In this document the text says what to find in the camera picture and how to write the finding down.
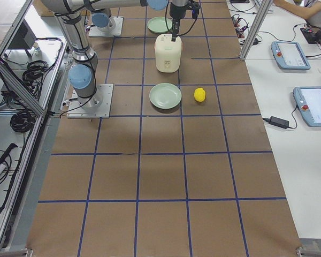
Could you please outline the green plate near arm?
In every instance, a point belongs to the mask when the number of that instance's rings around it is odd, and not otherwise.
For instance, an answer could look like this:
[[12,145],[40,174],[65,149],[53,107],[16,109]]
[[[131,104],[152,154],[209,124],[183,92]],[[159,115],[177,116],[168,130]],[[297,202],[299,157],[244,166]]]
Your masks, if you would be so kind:
[[160,109],[172,109],[181,102],[181,99],[181,90],[171,83],[157,84],[149,93],[150,102]]
[[148,21],[147,28],[153,33],[164,34],[172,28],[172,20],[165,17],[154,17]]

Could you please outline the silver robot arm,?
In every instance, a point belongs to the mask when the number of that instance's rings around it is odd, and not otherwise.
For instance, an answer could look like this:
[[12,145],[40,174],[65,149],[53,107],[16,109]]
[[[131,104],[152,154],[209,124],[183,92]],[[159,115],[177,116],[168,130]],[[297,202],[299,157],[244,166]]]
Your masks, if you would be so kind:
[[104,34],[111,33],[116,27],[111,9],[91,11],[91,21],[92,25]]
[[84,65],[91,68],[91,80],[93,83],[96,79],[97,54],[90,46],[85,29],[80,25],[82,9],[89,10],[92,15],[96,13],[101,17],[95,24],[96,27],[109,27],[113,20],[110,15],[110,9],[116,7],[136,7],[149,6],[153,10],[159,11],[165,9],[165,13],[169,13],[172,18],[171,27],[167,27],[166,31],[170,32],[171,46],[179,41],[181,34],[180,21],[186,15],[187,11],[192,12],[192,18],[198,18],[200,8],[196,1],[42,1],[42,3],[54,13],[58,18],[64,36],[71,45],[75,65]]

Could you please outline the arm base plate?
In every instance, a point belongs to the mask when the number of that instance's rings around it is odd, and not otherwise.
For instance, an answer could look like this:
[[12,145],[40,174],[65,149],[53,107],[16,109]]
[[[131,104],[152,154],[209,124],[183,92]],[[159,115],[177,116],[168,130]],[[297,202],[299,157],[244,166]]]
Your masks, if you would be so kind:
[[92,16],[89,37],[119,37],[122,33],[123,17],[108,17],[104,13],[96,13]]
[[78,97],[75,89],[72,92],[74,101],[69,103],[67,118],[109,118],[113,96],[113,84],[99,84],[96,94],[88,101]]

